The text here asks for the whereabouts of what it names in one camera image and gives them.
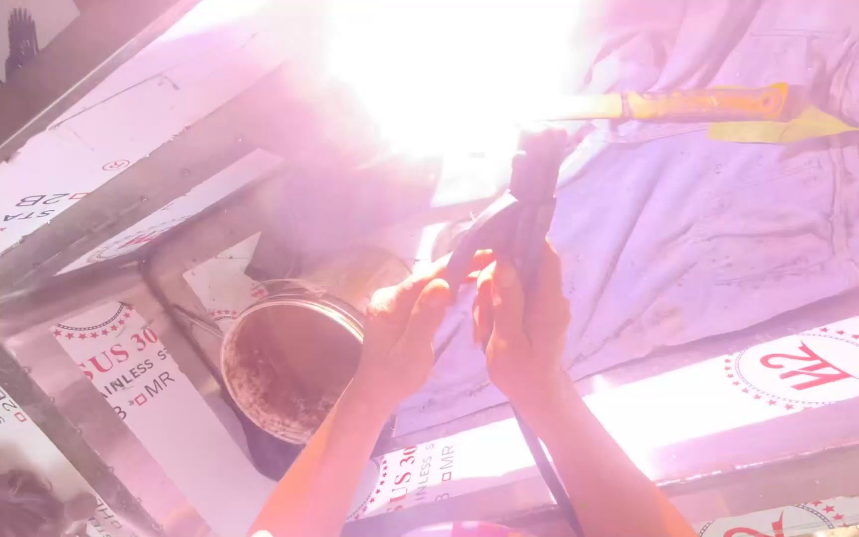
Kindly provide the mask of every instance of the hand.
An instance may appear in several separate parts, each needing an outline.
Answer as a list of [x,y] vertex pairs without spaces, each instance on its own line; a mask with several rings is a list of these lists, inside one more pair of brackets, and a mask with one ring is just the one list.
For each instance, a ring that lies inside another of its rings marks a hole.
[[547,242],[529,304],[512,262],[496,260],[476,285],[473,337],[481,344],[492,334],[485,347],[490,380],[520,412],[531,412],[571,384],[561,367],[571,316],[558,254]]
[[[476,252],[471,270],[493,261],[493,252]],[[366,310],[364,346],[353,384],[391,410],[430,377],[432,340],[452,301],[440,279],[448,256],[415,272],[399,285],[377,290]]]

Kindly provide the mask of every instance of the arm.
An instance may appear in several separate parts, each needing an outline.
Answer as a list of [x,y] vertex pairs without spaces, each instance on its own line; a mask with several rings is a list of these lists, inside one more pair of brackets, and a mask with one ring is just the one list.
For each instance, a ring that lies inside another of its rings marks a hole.
[[558,255],[546,247],[539,281],[523,304],[512,264],[496,262],[478,279],[473,307],[490,378],[552,454],[586,534],[611,537],[695,533],[638,470],[579,397],[559,360],[569,304]]
[[[475,268],[491,259],[480,252]],[[445,266],[443,259],[373,295],[357,372],[267,499],[251,527],[255,537],[340,534],[380,430],[430,376],[432,339],[451,300],[438,279]]]

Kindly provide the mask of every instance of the bright welding light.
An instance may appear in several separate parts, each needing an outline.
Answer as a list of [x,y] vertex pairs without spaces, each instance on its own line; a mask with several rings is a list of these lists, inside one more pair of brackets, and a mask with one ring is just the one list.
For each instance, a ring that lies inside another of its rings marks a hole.
[[563,94],[575,0],[337,0],[328,71],[398,150],[515,143],[515,122]]

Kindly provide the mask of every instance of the round metal container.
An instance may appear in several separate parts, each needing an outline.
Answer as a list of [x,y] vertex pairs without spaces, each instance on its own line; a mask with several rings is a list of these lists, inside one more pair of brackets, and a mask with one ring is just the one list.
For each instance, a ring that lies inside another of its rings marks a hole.
[[247,418],[305,444],[356,372],[369,298],[409,272],[383,250],[357,249],[276,292],[270,282],[269,297],[238,318],[221,346],[221,374]]

